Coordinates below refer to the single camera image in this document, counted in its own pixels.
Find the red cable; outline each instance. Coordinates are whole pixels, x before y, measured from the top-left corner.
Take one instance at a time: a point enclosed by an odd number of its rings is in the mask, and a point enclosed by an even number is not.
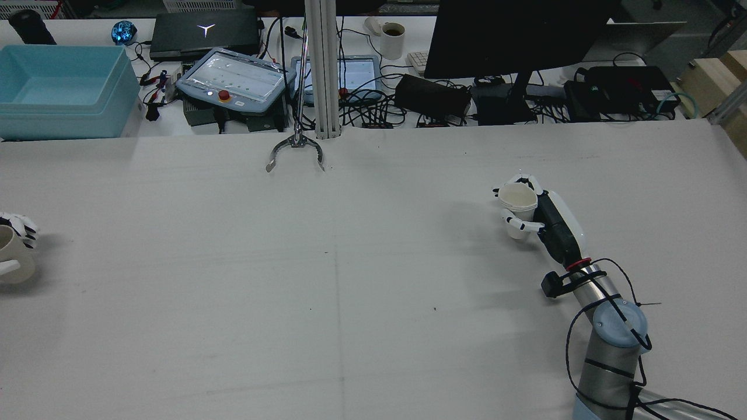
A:
[[[60,13],[60,9],[62,9],[62,3],[63,3],[63,1],[65,1],[65,0],[58,0],[57,1],[57,7],[55,7],[55,11],[52,12],[52,15],[49,17],[50,19],[54,19],[55,17],[57,17],[57,14]]]

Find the tablet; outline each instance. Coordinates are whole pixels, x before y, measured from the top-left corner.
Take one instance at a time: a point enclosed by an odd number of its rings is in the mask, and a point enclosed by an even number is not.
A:
[[[289,70],[288,83],[296,73]],[[261,114],[285,89],[278,64],[258,60],[228,49],[212,49],[177,82],[188,96],[233,111]]]
[[[383,88],[381,82],[381,71],[379,69],[379,57],[376,55],[346,55],[344,61],[338,59],[338,86],[347,88],[350,97],[348,103],[363,105],[365,103],[377,102],[382,98]],[[301,72],[301,57],[291,59],[291,69],[298,74]],[[298,92],[298,84],[301,78],[297,78],[294,84],[294,92]],[[303,101],[306,104],[314,104],[314,91],[312,89],[311,63],[307,61],[306,77],[304,78]]]

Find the white mug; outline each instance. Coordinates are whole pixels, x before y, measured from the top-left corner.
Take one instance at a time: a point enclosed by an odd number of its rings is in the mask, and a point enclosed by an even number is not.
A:
[[[381,55],[387,60],[402,57],[405,45],[405,27],[395,22],[381,25]]]
[[[20,283],[31,277],[36,265],[16,231],[0,225],[0,283]]]

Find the white paper cup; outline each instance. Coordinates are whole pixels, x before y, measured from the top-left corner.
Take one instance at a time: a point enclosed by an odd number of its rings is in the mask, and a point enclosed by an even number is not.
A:
[[[379,52],[387,60],[397,60],[402,57],[405,45],[405,27],[395,22],[381,25],[381,43]]]
[[[0,225],[0,283],[20,283],[31,277],[36,265],[16,231]]]
[[[537,208],[537,194],[529,185],[523,182],[512,182],[498,189],[498,200],[506,209],[525,222],[534,218],[534,209]],[[511,238],[525,239],[529,232],[511,226],[506,223],[506,230]]]

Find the black cylinder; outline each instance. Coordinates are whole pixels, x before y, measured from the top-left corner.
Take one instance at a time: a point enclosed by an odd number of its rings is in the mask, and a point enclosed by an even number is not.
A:
[[[57,45],[52,34],[47,31],[42,16],[33,10],[15,12],[8,18],[8,23],[16,29],[23,43]]]

